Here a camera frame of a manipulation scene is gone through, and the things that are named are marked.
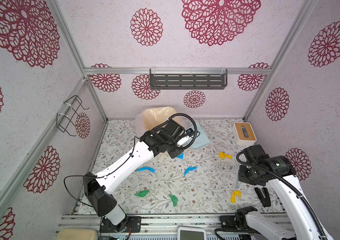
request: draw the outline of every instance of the cable clip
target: cable clip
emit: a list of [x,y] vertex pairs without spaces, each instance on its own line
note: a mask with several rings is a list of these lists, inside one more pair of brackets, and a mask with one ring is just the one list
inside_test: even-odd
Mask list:
[[67,115],[64,114],[64,113],[57,113],[57,114],[59,114],[59,115],[65,115],[67,118],[69,118],[69,116],[67,116]]

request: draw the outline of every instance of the wire rack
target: wire rack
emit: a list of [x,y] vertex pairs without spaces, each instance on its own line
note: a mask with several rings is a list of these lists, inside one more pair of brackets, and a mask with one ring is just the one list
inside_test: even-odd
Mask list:
[[[77,102],[78,103],[78,106],[76,108],[73,108],[72,105],[74,105],[74,103]],[[67,99],[66,101],[63,102],[63,104],[67,104],[70,106],[70,108],[65,112],[65,113],[57,113],[57,116],[56,116],[56,126],[59,130],[61,130],[61,132],[67,132],[68,135],[72,136],[72,137],[75,137],[76,135],[71,135],[67,128],[69,127],[70,123],[75,127],[76,125],[72,122],[72,119],[75,115],[79,116],[78,114],[78,109],[79,107],[81,107],[83,110],[87,110],[89,108],[84,108],[82,106],[82,100],[81,98],[78,96],[78,95],[74,95],[72,96],[71,98]],[[74,111],[73,115],[71,117],[69,117],[67,114],[68,114],[68,111],[72,109]],[[63,121],[65,119],[68,119],[68,123],[66,124],[66,126],[63,126]]]

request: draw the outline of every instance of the blue cloth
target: blue cloth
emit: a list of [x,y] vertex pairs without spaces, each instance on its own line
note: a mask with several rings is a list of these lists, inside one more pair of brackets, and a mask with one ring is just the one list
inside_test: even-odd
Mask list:
[[155,170],[152,167],[141,167],[140,169],[137,170],[137,172],[144,171],[144,170],[155,172]]
[[183,152],[177,156],[177,158],[183,159]]
[[183,175],[186,175],[186,173],[188,173],[188,172],[190,172],[190,171],[194,171],[194,170],[196,170],[196,167],[190,166],[190,167],[188,167],[188,168],[184,171],[184,174],[183,174]]

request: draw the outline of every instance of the white robotic arm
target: white robotic arm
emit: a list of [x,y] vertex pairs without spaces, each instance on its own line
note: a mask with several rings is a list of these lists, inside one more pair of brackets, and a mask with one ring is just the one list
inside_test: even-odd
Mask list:
[[[246,162],[239,159],[242,154]],[[283,203],[294,232],[268,221],[253,207],[237,211],[238,226],[253,228],[269,240],[333,240],[306,200],[296,172],[286,157],[269,157],[260,145],[253,145],[238,153],[236,159],[242,164],[238,180],[263,186],[268,182]]]
[[[194,130],[185,130],[172,120],[175,116],[189,118]],[[136,144],[134,141],[133,148],[114,164],[96,175],[88,172],[83,177],[84,192],[98,216],[109,219],[115,231],[124,229],[127,216],[111,194],[128,175],[160,152],[168,152],[171,158],[177,157],[195,141],[196,133],[197,127],[191,117],[182,113],[174,114],[165,123],[145,132]]]

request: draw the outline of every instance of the white device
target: white device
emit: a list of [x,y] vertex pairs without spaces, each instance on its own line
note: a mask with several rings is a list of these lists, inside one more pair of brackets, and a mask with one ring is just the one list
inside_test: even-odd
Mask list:
[[197,227],[179,227],[177,240],[206,240],[206,231]]

